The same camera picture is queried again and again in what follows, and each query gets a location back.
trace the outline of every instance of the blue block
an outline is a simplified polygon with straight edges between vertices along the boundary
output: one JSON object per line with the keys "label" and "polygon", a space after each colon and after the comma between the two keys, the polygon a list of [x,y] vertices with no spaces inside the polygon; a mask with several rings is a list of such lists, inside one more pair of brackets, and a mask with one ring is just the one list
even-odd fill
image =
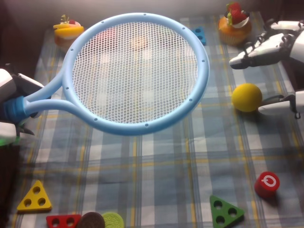
{"label": "blue block", "polygon": [[192,32],[199,38],[203,45],[206,45],[206,37],[202,26],[195,28]]}

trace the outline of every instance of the checkered cloth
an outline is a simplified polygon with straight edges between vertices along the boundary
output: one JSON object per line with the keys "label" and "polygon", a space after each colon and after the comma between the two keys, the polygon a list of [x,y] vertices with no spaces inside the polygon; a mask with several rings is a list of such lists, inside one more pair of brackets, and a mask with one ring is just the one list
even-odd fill
{"label": "checkered cloth", "polygon": [[[252,33],[262,31],[251,14]],[[304,227],[303,121],[292,115],[243,114],[231,105],[242,83],[254,83],[267,98],[292,92],[281,66],[233,70],[240,51],[219,40],[219,16],[183,18],[203,26],[210,59],[208,89],[198,107],[178,124],[155,134],[120,137],[92,129],[62,111],[47,111],[28,122],[38,140],[21,149],[8,227],[44,228],[46,216],[89,211],[118,212],[126,227],[211,228],[209,197],[242,208],[246,228]],[[46,84],[64,54],[46,34],[36,79]],[[53,98],[64,99],[62,91]],[[263,171],[278,175],[277,201],[261,200],[254,183]],[[50,213],[18,215],[16,207],[35,180],[51,200]]]}

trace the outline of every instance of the hole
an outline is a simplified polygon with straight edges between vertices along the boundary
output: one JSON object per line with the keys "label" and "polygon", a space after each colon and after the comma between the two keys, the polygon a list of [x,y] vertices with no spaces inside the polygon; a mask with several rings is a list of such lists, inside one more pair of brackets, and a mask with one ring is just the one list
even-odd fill
{"label": "hole", "polygon": [[235,208],[230,208],[228,210],[228,214],[231,216],[231,217],[235,217],[237,215],[237,210],[235,210]]}
{"label": "hole", "polygon": [[219,225],[223,225],[225,223],[225,219],[223,216],[217,216],[215,220]]}
{"label": "hole", "polygon": [[213,206],[214,206],[216,209],[220,210],[220,209],[222,209],[223,204],[222,204],[221,201],[217,200],[217,201],[214,202]]}
{"label": "hole", "polygon": [[43,206],[45,203],[46,203],[46,199],[45,198],[38,199],[39,206]]}
{"label": "hole", "polygon": [[53,227],[58,227],[59,226],[59,219],[55,218],[52,220],[52,226]]}
{"label": "hole", "polygon": [[40,187],[34,187],[33,188],[33,193],[38,194],[40,192]]}
{"label": "hole", "polygon": [[24,206],[28,207],[29,205],[31,205],[32,201],[30,199],[26,199],[24,201]]}
{"label": "hole", "polygon": [[71,227],[72,225],[74,225],[74,219],[73,218],[68,218],[66,220],[66,224],[68,227]]}

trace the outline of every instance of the strawberry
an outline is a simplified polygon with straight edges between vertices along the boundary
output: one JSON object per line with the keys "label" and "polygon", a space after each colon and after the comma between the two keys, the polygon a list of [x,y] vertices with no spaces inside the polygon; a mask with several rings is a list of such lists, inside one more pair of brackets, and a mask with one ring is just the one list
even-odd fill
{"label": "strawberry", "polygon": [[240,22],[242,22],[243,20],[246,20],[248,16],[239,11],[239,10],[231,10],[230,13],[228,13],[227,18],[229,21],[230,25],[235,25],[238,24]]}
{"label": "strawberry", "polygon": [[232,2],[226,5],[227,11],[230,12],[231,10],[239,10],[241,11],[241,6],[238,2]]}

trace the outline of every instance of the rivet on racket frame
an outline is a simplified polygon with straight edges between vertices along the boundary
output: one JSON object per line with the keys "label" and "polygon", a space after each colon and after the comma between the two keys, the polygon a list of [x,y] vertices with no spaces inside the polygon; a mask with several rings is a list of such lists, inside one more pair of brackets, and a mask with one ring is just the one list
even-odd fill
{"label": "rivet on racket frame", "polygon": [[[35,112],[64,110],[101,131],[141,135],[187,115],[208,79],[208,56],[188,28],[160,15],[129,13],[86,30],[49,84],[7,101],[2,110],[14,123]],[[47,99],[61,86],[66,100]]]}

